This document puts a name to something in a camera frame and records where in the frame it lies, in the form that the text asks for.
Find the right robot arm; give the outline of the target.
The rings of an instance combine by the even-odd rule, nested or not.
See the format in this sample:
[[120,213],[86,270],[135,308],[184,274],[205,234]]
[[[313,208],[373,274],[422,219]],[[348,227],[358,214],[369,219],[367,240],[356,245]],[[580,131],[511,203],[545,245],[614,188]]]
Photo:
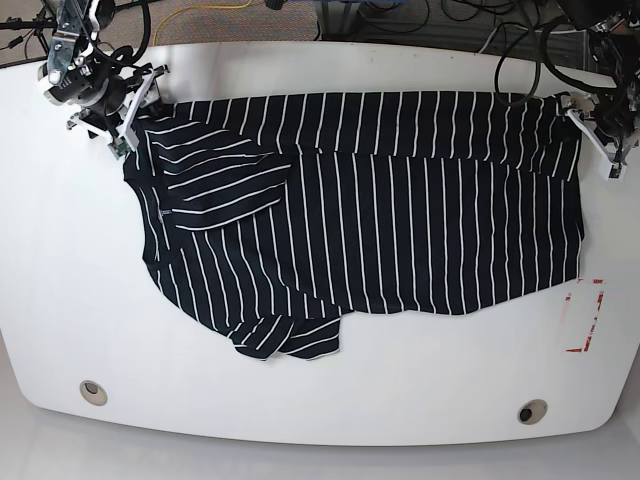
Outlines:
[[151,39],[151,13],[147,1],[134,1],[142,11],[140,46],[121,46],[111,52],[100,47],[100,33],[118,10],[113,1],[62,1],[47,60],[38,70],[38,88],[55,106],[75,106],[66,128],[106,141],[117,158],[137,150],[134,121],[141,110],[161,103],[157,79],[169,72],[140,60]]

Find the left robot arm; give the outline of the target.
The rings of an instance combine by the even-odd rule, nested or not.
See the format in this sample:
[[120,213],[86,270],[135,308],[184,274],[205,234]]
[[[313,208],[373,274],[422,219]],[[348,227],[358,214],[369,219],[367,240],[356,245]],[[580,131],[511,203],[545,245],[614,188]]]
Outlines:
[[585,90],[588,110],[572,118],[602,156],[603,175],[620,179],[627,156],[639,145],[639,3],[560,1],[568,22],[587,34],[589,52],[614,82]]

